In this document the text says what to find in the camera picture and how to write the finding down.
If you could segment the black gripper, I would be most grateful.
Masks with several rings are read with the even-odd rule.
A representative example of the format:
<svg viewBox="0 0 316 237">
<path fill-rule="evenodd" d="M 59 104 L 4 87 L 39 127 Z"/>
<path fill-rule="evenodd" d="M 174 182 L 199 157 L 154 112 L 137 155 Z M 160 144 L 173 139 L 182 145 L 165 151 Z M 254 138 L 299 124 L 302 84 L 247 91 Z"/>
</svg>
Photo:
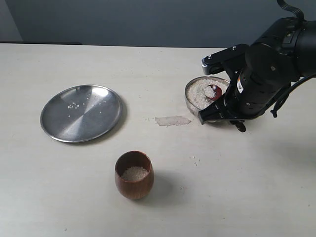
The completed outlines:
<svg viewBox="0 0 316 237">
<path fill-rule="evenodd" d="M 225 93 L 198 112 L 201 124 L 228 120 L 245 132 L 244 121 L 261 116 L 300 78 L 294 50 L 255 43 L 245 52 L 245 65 Z"/>
</svg>

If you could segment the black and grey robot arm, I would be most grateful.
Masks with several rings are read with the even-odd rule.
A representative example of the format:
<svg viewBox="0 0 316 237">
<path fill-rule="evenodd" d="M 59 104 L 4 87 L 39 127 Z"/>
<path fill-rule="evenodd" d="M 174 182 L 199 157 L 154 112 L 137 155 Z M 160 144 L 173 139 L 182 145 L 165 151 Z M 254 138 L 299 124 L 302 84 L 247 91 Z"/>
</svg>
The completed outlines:
<svg viewBox="0 0 316 237">
<path fill-rule="evenodd" d="M 274 22 L 253 44 L 237 44 L 203 58 L 206 75 L 226 72 L 225 93 L 199 111 L 201 123 L 244 122 L 270 110 L 274 117 L 289 94 L 316 76 L 316 23 L 293 17 Z"/>
</svg>

